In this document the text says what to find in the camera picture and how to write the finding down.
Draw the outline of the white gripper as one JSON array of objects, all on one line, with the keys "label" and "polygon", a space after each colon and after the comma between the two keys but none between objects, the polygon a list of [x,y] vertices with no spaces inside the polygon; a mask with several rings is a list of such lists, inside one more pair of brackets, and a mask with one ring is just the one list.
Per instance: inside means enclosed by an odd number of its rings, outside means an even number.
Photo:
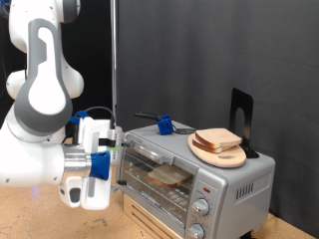
[{"label": "white gripper", "polygon": [[[121,146],[130,146],[130,142],[122,142]],[[125,180],[118,180],[111,186],[111,180],[96,177],[70,176],[59,185],[60,198],[72,207],[81,206],[87,210],[104,210],[110,205],[111,192],[127,186]]]}]

